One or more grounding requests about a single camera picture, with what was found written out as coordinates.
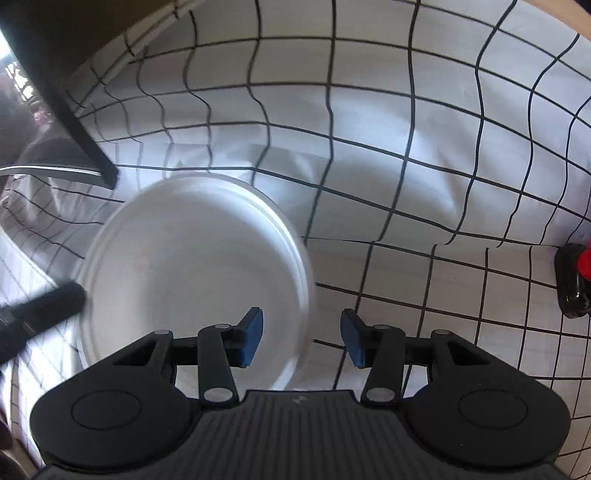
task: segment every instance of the plate rim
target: plate rim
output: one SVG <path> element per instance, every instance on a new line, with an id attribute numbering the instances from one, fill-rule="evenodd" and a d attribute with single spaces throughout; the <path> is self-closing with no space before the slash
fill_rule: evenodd
<path id="1" fill-rule="evenodd" d="M 294 255 L 294 259 L 296 260 L 298 276 L 302 284 L 301 290 L 304 294 L 304 297 L 301 299 L 300 303 L 304 306 L 304 308 L 300 310 L 299 319 L 302 327 L 300 329 L 298 338 L 295 341 L 294 349 L 295 351 L 299 351 L 300 354 L 295 362 L 290 362 L 285 365 L 277 380 L 272 386 L 269 387 L 271 390 L 283 390 L 288 386 L 290 381 L 294 379 L 296 372 L 300 369 L 302 363 L 305 361 L 312 339 L 311 323 L 314 316 L 313 314 L 316 310 L 316 292 L 314 288 L 315 283 L 313 269 L 311 267 L 307 250 L 295 227 L 293 227 L 285 213 L 267 195 L 249 185 L 248 183 L 233 177 L 229 177 L 227 175 L 202 171 L 183 173 L 153 183 L 149 187 L 142 190 L 131 200 L 122 204 L 121 207 L 117 209 L 115 213 L 111 215 L 111 217 L 101 227 L 99 232 L 95 235 L 90 248 L 88 249 L 86 258 L 83 261 L 76 280 L 86 289 L 88 282 L 92 281 L 91 279 L 93 275 L 96 274 L 97 266 L 100 264 L 102 257 L 108 251 L 106 245 L 108 246 L 110 244 L 118 231 L 118 224 L 120 224 L 121 221 L 124 220 L 125 217 L 127 217 L 134 209 L 140 207 L 146 197 L 155 195 L 154 192 L 162 189 L 164 186 L 170 186 L 173 183 L 186 179 L 210 179 L 214 181 L 222 181 L 232 184 L 235 187 L 239 187 L 243 191 L 247 192 L 247 194 L 255 197 L 259 202 L 262 202 L 264 208 L 268 210 L 265 215 L 268 220 L 273 221 L 269 216 L 269 214 L 272 213 L 277 217 L 273 223 L 277 223 L 278 220 L 282 227 L 281 236 L 283 237 L 283 240 L 288 242 L 290 250 Z M 92 343 L 92 335 L 90 334 L 89 328 L 92 325 L 92 322 L 89 320 L 88 309 L 92 309 L 91 301 L 87 303 L 87 307 L 85 308 L 84 312 L 78 315 L 79 334 L 76 336 L 80 360 L 84 368 L 88 368 L 89 366 L 94 365 L 95 363 L 102 360 L 102 358 L 99 358 L 99 356 L 96 354 L 95 347 Z"/>

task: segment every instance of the white paper plate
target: white paper plate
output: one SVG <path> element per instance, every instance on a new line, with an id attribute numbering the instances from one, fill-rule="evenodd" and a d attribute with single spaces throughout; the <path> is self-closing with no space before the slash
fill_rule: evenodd
<path id="1" fill-rule="evenodd" d="M 80 324 L 87 365 L 153 330 L 195 336 L 256 306 L 261 343 L 250 367 L 233 369 L 243 394 L 285 388 L 309 344 L 306 250 L 269 198 L 230 177 L 184 174 L 144 190 L 96 236 L 79 281 L 90 299 Z M 196 396 L 196 368 L 179 367 L 177 386 Z"/>

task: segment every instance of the red cap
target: red cap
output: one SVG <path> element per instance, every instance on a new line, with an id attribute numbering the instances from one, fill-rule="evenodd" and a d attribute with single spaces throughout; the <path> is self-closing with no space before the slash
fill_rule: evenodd
<path id="1" fill-rule="evenodd" d="M 577 259 L 577 271 L 585 280 L 591 281 L 591 248 L 579 255 Z"/>

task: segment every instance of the black handle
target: black handle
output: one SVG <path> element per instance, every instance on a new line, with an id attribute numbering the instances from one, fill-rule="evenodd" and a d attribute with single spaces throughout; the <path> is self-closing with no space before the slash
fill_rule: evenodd
<path id="1" fill-rule="evenodd" d="M 36 299 L 0 310 L 0 364 L 18 355 L 33 337 L 80 313 L 86 293 L 70 282 Z"/>

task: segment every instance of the grid-patterned tablecloth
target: grid-patterned tablecloth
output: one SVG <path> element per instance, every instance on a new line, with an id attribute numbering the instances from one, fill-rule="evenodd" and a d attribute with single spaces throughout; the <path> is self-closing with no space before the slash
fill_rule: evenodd
<path id="1" fill-rule="evenodd" d="M 294 388 L 361 391 L 367 373 L 339 335 L 345 307 L 412 336 L 447 328 L 564 398 L 573 422 L 558 465 L 586 477 L 589 318 L 561 315 L 552 258 L 589 237 L 589 42 L 511 0 L 207 0 L 171 4 L 142 29 L 143 41 L 130 29 L 98 52 L 68 92 L 119 166 L 118 188 L 13 181 L 0 224 L 25 257 L 4 251 L 4 281 L 31 281 L 15 272 L 27 258 L 75 276 L 138 191 L 181 171 L 226 173 L 277 203 L 313 261 L 314 343 Z M 74 340 L 66 327 L 11 367 L 13 424 L 27 421 L 23 397 L 72 374 Z M 59 375 L 44 381 L 43 356 L 60 345 L 71 347 Z M 406 395 L 425 383 L 412 367 Z"/>

